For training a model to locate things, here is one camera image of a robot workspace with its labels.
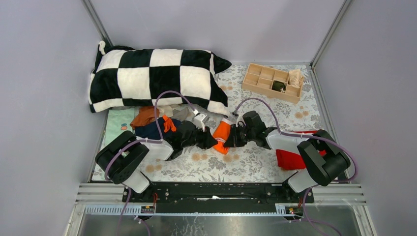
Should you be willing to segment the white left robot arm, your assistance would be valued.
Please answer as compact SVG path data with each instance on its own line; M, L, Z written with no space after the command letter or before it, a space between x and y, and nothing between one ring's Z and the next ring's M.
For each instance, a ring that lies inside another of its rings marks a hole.
M153 190L151 181L139 170L144 159L173 160L185 147L209 149L218 143L209 127L199 128L190 121L183 121L167 131L162 140L141 138L124 131L96 155L95 162L105 172L107 180L130 188L140 202L147 202Z

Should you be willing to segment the orange underwear white trim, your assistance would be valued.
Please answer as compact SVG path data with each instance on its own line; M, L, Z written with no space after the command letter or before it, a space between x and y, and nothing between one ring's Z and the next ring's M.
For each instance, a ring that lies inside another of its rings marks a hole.
M224 145L230 135L231 125L230 120L223 118L212 135L217 140L217 144L213 148L221 154L227 154L229 151L229 147Z

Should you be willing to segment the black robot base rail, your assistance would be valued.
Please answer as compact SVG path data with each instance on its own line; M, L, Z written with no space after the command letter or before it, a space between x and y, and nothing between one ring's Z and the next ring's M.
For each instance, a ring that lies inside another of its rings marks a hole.
M313 203L311 191L293 192L284 183L151 182L142 194L124 190L122 202L149 203L166 210L266 210L276 204Z

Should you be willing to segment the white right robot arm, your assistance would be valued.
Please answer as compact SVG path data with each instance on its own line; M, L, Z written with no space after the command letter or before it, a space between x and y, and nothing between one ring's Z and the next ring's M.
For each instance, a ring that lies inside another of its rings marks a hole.
M302 191L315 185L327 186L348 169L351 161L345 151L324 130L313 133L284 132L267 127L255 111L245 113L231 125L225 148L238 148L248 142L266 149L277 150L288 163L300 158L305 165L284 181L284 200L293 203Z

